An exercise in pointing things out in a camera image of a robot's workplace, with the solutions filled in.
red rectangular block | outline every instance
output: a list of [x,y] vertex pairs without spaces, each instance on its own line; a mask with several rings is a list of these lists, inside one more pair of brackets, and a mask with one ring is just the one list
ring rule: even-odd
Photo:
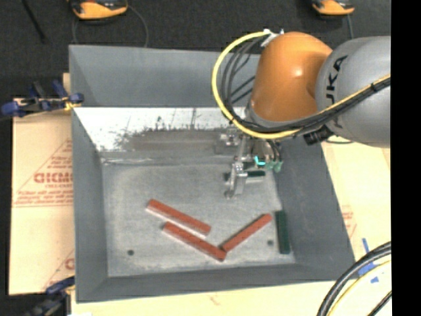
[[185,213],[177,211],[176,209],[167,206],[155,199],[149,200],[149,204],[146,208],[166,218],[172,219],[177,223],[180,223],[188,228],[192,228],[204,235],[209,234],[209,232],[211,231],[211,226],[209,226],[208,224],[205,224],[200,220],[190,217]]
[[187,245],[196,248],[197,250],[217,259],[218,261],[225,260],[226,252],[220,248],[198,238],[196,235],[170,223],[169,221],[164,225],[164,232],[173,235],[177,239],[185,242]]
[[272,216],[270,214],[262,215],[260,218],[258,218],[257,220],[253,221],[251,224],[246,226],[243,230],[238,232],[228,241],[224,242],[221,245],[221,249],[223,249],[226,252],[232,250],[233,248],[237,247],[240,243],[242,243],[245,239],[253,235],[255,232],[257,232],[266,224],[268,224],[271,220],[272,220]]

black wire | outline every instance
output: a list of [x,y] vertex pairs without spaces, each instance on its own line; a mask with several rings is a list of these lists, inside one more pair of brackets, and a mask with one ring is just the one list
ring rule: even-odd
[[78,29],[79,19],[75,17],[72,21],[72,43],[78,44],[78,38],[76,36],[76,30]]
[[349,39],[352,40],[354,38],[354,30],[353,30],[351,15],[349,14],[347,15],[347,23],[348,23]]
[[324,298],[317,316],[326,316],[331,308],[334,300],[337,298],[343,287],[346,285],[348,280],[352,278],[355,273],[357,273],[360,269],[365,267],[367,264],[381,259],[387,255],[391,254],[391,242],[386,242],[385,244],[377,247],[376,249],[368,252],[365,256],[359,259],[354,265],[352,265],[347,271],[345,271],[341,277],[339,277],[335,284],[332,286],[330,291],[326,294]]
[[267,140],[267,142],[269,143],[269,145],[272,148],[272,151],[274,153],[274,160],[280,161],[281,160],[281,153],[280,153],[275,141],[274,140]]
[[261,40],[262,40],[261,38],[257,38],[253,42],[247,45],[244,45],[241,49],[237,50],[230,57],[230,60],[228,61],[223,71],[222,85],[221,85],[222,100],[227,110],[232,115],[233,119],[238,121],[238,123],[242,124],[243,126],[250,128],[251,130],[254,130],[256,132],[276,133],[276,132],[282,132],[286,130],[298,130],[299,132],[295,134],[295,135],[298,135],[298,134],[306,134],[308,132],[318,130],[323,124],[326,124],[327,122],[338,117],[340,114],[344,113],[345,111],[348,111],[351,107],[354,107],[356,104],[360,103],[361,101],[366,99],[368,96],[372,95],[374,92],[377,92],[381,88],[384,88],[390,85],[390,78],[387,78],[376,85],[372,84],[371,86],[366,88],[366,90],[362,91],[360,94],[358,94],[357,96],[354,96],[352,99],[349,99],[348,101],[346,101],[345,103],[341,104],[338,107],[334,107],[333,109],[330,109],[329,111],[324,111],[322,114],[312,115],[306,118],[302,118],[301,120],[296,120],[295,122],[291,124],[284,124],[284,125],[276,126],[276,127],[265,127],[255,122],[249,122],[247,120],[242,119],[234,111],[234,108],[232,105],[233,102],[232,102],[231,88],[232,88],[232,83],[233,83],[235,74],[240,70],[240,68],[244,66],[244,63],[243,63],[240,65],[239,68],[237,67],[242,57],[247,51],[251,50],[252,46],[254,46],[256,43],[258,43]]
[[379,302],[378,305],[375,306],[375,308],[367,315],[367,316],[375,316],[377,313],[382,310],[382,308],[385,306],[385,304],[391,299],[392,297],[392,291],[388,292],[385,297]]
[[34,12],[32,12],[32,9],[29,6],[27,0],[20,0],[20,1],[24,5],[24,8],[26,10],[26,13],[31,18],[32,24],[34,25],[34,27],[35,27],[35,29],[36,29],[36,31],[38,33],[39,39],[41,40],[41,42],[43,44],[48,44],[49,43],[49,40],[48,40],[47,36],[44,34],[41,26],[39,25],[39,23],[37,21],[37,18],[35,16]]
[[237,98],[234,98],[231,103],[236,104],[240,99],[243,99],[245,96],[247,96],[249,93],[251,93],[253,88],[248,89],[246,92],[238,96]]
[[132,12],[136,14],[137,17],[142,21],[143,27],[145,28],[145,43],[143,44],[143,46],[147,47],[149,43],[149,29],[147,27],[146,21],[143,18],[143,16],[137,10],[135,10],[132,6],[128,5],[128,8],[131,9]]
[[239,92],[241,89],[243,89],[248,83],[253,81],[256,78],[256,76],[252,76],[249,79],[247,79],[245,82],[243,82],[240,86],[237,87],[232,93],[231,96],[234,96],[237,92]]

